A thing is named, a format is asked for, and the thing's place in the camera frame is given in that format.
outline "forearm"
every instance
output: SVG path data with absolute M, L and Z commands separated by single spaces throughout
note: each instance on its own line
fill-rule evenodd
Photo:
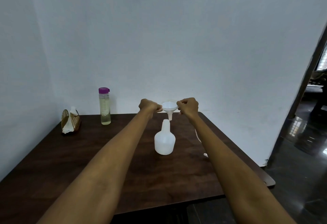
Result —
M 208 154 L 238 223 L 295 223 L 264 182 L 199 116 L 192 119 L 191 123 Z
M 39 223 L 108 223 L 125 176 L 151 114 L 141 110 L 89 162 Z

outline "tabletop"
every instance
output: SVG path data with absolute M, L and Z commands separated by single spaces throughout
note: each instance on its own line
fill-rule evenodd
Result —
M 212 131 L 265 183 L 275 181 L 238 148 L 202 113 Z M 67 188 L 92 157 L 135 114 L 112 115 L 109 125 L 100 115 L 81 116 L 78 133 L 61 135 L 60 123 L 0 182 L 0 222 L 35 223 Z M 117 214 L 223 195 L 213 167 L 194 127 L 187 118 L 173 114 L 174 150 L 163 156 L 154 150 L 154 135 L 166 113 L 154 114 L 135 150 L 122 189 Z

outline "dark tiled floor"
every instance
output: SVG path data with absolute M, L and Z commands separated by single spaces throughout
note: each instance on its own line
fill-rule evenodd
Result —
M 265 168 L 276 181 L 272 193 L 298 224 L 327 224 L 327 112 L 310 117 L 314 105 L 301 102 L 296 117 L 285 121 Z M 166 208 L 132 215 L 143 223 L 183 223 L 176 213 Z M 189 205 L 187 215 L 190 224 L 236 223 L 226 198 Z M 118 216 L 115 220 L 124 223 Z

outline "bottle cap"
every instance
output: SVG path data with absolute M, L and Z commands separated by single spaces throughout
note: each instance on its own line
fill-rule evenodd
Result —
M 106 87 L 99 88 L 99 94 L 108 94 L 110 90 Z

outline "bottle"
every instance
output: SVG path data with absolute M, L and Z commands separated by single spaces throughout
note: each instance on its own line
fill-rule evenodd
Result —
M 161 155 L 168 155 L 173 152 L 175 135 L 170 132 L 170 121 L 163 120 L 161 131 L 154 136 L 154 149 Z
M 108 125 L 111 123 L 109 91 L 110 90 L 105 87 L 99 88 L 100 116 L 102 125 Z

